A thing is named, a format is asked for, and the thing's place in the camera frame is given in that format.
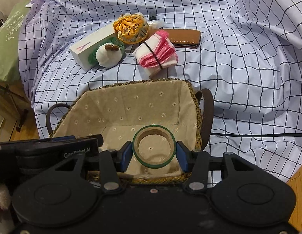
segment white rectangular block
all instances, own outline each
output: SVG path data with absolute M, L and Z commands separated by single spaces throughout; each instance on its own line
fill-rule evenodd
M 80 41 L 74 43 L 69 47 L 74 60 L 79 64 L 83 70 L 88 71 L 93 67 L 88 62 L 88 56 L 98 49 L 103 41 L 107 38 L 116 37 L 117 34 L 114 31 L 113 23 L 106 25 L 92 34 L 82 38 Z

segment brown leather handle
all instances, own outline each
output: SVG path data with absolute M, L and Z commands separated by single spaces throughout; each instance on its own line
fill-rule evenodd
M 49 135 L 52 134 L 53 130 L 52 130 L 52 125 L 50 123 L 50 115 L 52 113 L 52 110 L 54 110 L 55 108 L 57 107 L 66 107 L 66 108 L 70 108 L 71 106 L 70 105 L 67 105 L 65 103 L 58 103 L 58 104 L 55 104 L 53 105 L 51 108 L 49 108 L 49 110 L 47 111 L 46 113 L 46 127 L 47 127 L 47 131 L 49 133 Z
M 209 137 L 211 135 L 211 127 L 213 125 L 214 119 L 214 98 L 209 89 L 202 89 L 196 92 L 195 96 L 197 100 L 200 101 L 203 97 L 204 100 L 204 110 L 201 126 L 201 137 L 202 137 L 202 146 L 201 150 L 203 151 L 206 145 L 209 142 Z

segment beige fabric liner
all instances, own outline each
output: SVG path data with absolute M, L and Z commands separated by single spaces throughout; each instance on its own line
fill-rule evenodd
M 190 87 L 185 81 L 163 80 L 87 91 L 62 119 L 53 137 L 102 134 L 102 150 L 119 150 L 140 128 L 155 124 L 166 127 L 176 141 L 195 149 L 198 113 Z M 149 135 L 141 141 L 139 152 L 158 162 L 169 154 L 169 144 L 162 136 Z M 163 168 L 150 169 L 134 155 L 126 171 L 133 178 L 143 179 L 181 173 L 176 157 Z

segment stuffed toy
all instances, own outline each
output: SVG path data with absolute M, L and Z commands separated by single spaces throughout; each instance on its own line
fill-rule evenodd
M 14 225 L 9 211 L 11 203 L 10 193 L 5 184 L 0 183 L 0 233 L 7 234 L 13 230 Z
M 91 65 L 99 64 L 105 68 L 112 68 L 119 63 L 124 52 L 124 43 L 117 38 L 108 38 L 89 55 L 88 62 Z

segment black elastic band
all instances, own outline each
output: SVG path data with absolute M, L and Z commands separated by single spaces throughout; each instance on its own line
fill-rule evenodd
M 278 134 L 227 134 L 227 133 L 214 133 L 211 135 L 228 136 L 228 137 L 302 137 L 302 133 L 278 133 Z
M 151 51 L 151 53 L 153 54 L 154 58 L 156 59 L 156 61 L 158 62 L 158 65 L 160 66 L 161 69 L 163 69 L 160 61 L 158 60 L 158 58 L 156 57 L 155 53 L 152 51 L 152 49 L 149 47 L 149 45 L 147 43 L 145 43 L 147 48 L 149 48 L 149 50 Z

